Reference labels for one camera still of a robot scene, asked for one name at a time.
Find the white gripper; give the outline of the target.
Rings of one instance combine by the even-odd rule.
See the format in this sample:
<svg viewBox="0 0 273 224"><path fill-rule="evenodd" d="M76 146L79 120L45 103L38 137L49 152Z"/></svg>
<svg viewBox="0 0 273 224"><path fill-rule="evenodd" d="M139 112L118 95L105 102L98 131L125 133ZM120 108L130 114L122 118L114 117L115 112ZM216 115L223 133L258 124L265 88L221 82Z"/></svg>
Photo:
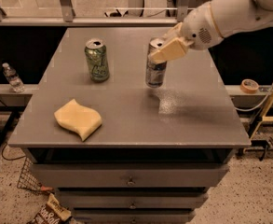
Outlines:
<svg viewBox="0 0 273 224"><path fill-rule="evenodd" d="M203 50L220 44L224 39L214 20L210 2L192 10L183 23L170 28L163 38L167 42L148 56L152 63L182 58L188 52L189 41L191 49Z"/></svg>

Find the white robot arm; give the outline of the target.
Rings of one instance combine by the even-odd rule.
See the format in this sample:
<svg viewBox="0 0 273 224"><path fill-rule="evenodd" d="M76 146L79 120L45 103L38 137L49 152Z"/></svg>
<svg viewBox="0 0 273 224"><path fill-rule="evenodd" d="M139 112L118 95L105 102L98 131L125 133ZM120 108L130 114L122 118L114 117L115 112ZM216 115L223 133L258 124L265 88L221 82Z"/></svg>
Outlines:
<svg viewBox="0 0 273 224"><path fill-rule="evenodd" d="M265 29L271 24L273 0L211 0L169 29L161 47L151 51L148 58L153 63L172 61L190 49L208 49L234 34Z"/></svg>

